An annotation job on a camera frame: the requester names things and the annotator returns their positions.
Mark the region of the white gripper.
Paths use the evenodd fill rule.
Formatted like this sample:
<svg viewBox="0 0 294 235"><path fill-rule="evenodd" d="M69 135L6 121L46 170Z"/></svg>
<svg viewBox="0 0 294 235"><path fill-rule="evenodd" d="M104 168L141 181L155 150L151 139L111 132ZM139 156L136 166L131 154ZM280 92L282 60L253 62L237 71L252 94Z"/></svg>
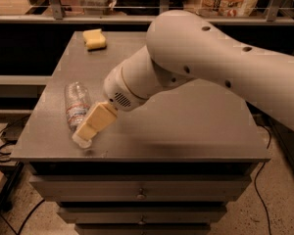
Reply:
<svg viewBox="0 0 294 235"><path fill-rule="evenodd" d="M146 103L146 99L137 97L126 86L122 65L112 69L104 79L103 93L109 103L98 102L89 109L73 134L73 141L91 141L117 119L118 110L129 112Z"/></svg>

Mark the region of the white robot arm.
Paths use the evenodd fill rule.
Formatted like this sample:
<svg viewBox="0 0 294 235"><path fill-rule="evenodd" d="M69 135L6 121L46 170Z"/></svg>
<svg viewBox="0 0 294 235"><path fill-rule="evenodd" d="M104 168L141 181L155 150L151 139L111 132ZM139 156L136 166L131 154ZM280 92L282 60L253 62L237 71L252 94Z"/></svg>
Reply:
<svg viewBox="0 0 294 235"><path fill-rule="evenodd" d="M187 11L156 17L146 44L110 71L104 102L93 105L73 134L83 148L153 95L204 79L240 96L294 131L294 56L241 43Z"/></svg>

